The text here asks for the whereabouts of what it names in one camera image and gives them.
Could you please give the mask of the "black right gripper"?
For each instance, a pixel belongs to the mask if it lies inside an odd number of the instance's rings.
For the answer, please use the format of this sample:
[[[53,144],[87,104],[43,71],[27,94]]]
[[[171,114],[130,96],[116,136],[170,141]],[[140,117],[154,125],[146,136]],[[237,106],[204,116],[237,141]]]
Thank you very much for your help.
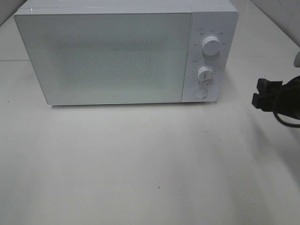
[[[252,105],[264,112],[273,112],[277,119],[284,115],[293,119],[300,118],[300,77],[297,76],[283,85],[283,81],[258,79],[257,90],[252,97]]]

